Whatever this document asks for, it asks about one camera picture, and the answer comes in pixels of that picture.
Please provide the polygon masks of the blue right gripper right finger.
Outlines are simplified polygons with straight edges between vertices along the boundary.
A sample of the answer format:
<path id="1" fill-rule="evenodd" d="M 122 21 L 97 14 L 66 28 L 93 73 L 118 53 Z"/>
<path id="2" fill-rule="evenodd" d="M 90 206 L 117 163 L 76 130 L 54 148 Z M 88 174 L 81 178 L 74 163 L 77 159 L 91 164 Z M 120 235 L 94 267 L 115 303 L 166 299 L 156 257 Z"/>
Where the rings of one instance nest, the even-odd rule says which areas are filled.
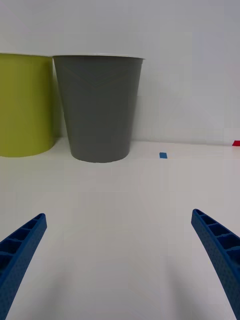
<path id="1" fill-rule="evenodd" d="M 240 238 L 199 209 L 192 211 L 191 225 L 206 250 L 236 319 L 240 319 Z"/>

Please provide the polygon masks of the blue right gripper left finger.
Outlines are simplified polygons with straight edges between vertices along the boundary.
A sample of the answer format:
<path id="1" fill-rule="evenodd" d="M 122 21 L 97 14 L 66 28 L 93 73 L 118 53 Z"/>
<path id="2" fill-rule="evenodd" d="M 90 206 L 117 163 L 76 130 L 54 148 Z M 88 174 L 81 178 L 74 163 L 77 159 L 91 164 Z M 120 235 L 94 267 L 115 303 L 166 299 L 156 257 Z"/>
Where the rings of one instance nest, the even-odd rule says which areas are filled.
<path id="1" fill-rule="evenodd" d="M 35 251 L 47 229 L 40 213 L 0 242 L 0 319 L 5 320 Z"/>

